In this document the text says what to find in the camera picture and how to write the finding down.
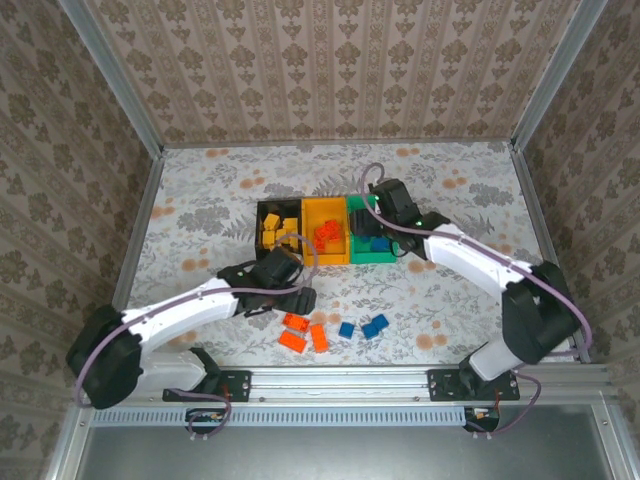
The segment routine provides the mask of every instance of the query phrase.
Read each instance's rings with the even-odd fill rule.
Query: lego brick
[[[362,333],[367,340],[371,340],[373,337],[376,337],[380,330],[373,323],[367,323],[362,326]]]
[[[298,233],[298,219],[297,218],[285,218],[282,223],[282,228],[284,228],[287,233]]]
[[[373,323],[378,330],[382,330],[383,328],[387,328],[389,326],[387,317],[382,314],[374,317],[373,320],[371,320],[371,323]]]
[[[271,250],[276,243],[276,233],[270,231],[262,232],[262,246]]]
[[[329,238],[330,235],[331,235],[331,232],[324,225],[316,228],[313,232],[313,237],[321,240]]]
[[[280,226],[280,217],[275,213],[270,213],[262,224],[265,230],[276,230]]]
[[[324,327],[321,324],[311,327],[311,339],[313,340],[313,348],[316,350],[316,353],[323,353],[329,350],[329,343],[324,334]]]
[[[285,327],[297,330],[302,333],[306,333],[309,329],[309,320],[293,313],[287,313],[282,321]]]
[[[350,339],[353,336],[353,330],[355,328],[356,326],[353,323],[342,322],[342,325],[340,325],[340,331],[338,332],[338,335],[340,335],[341,337]]]
[[[377,237],[371,240],[371,251],[372,252],[388,252],[389,249],[389,239],[383,237]]]
[[[304,338],[300,338],[291,332],[282,332],[278,342],[298,353],[302,353],[304,351],[304,347],[307,346],[307,341]]]
[[[284,237],[287,234],[287,231],[284,228],[281,228],[279,230],[276,231],[276,240],[278,240],[281,237]],[[283,241],[282,243],[289,243],[289,239],[287,238],[285,241]]]
[[[342,228],[340,228],[340,224],[335,220],[328,220],[324,223],[324,228],[329,231],[329,233],[340,233]]]

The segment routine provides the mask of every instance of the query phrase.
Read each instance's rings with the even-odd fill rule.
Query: green plastic bin
[[[372,207],[375,205],[375,197],[373,195],[368,196],[369,205]],[[361,210],[365,208],[364,202],[360,195],[351,195],[347,197],[347,213],[350,214],[354,210]],[[356,237],[351,231],[351,263],[362,265],[365,263],[396,263],[396,257],[398,254],[398,244],[393,244],[393,253],[389,252],[372,252],[371,242],[363,242],[360,237]]]

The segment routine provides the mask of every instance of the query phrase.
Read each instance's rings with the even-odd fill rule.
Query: wallpaper
[[[640,2],[610,1],[526,148],[561,265],[640,432]]]
[[[579,0],[85,0],[163,142],[509,138]]]
[[[109,302],[150,160],[55,1],[0,2],[0,478],[38,478],[67,348]]]

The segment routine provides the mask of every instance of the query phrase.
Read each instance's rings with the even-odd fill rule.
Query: white patterned surface
[[[155,303],[254,257],[256,202],[268,197],[356,192],[365,165],[382,162],[405,182],[421,210],[437,210],[473,237],[515,258],[539,250],[520,186],[500,143],[323,145],[186,149],[165,152],[130,307]],[[204,346],[222,365],[457,363],[500,331],[501,309],[453,271],[417,257],[395,265],[323,267],[313,322],[326,324],[329,352],[311,342],[300,355],[280,344],[282,313],[211,323],[174,345]],[[359,328],[384,313],[390,327],[372,341]]]

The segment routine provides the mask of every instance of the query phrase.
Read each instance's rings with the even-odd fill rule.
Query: orange lego brick
[[[324,353],[329,350],[329,343],[327,337],[324,334],[324,327],[322,324],[313,325],[311,327],[311,338],[313,339],[313,348],[316,353]]]
[[[306,318],[294,315],[293,313],[287,313],[282,321],[285,327],[292,328],[302,333],[306,333],[309,329],[309,320]]]
[[[298,353],[302,353],[304,351],[304,347],[307,346],[307,341],[304,338],[300,338],[291,332],[282,332],[278,343]]]

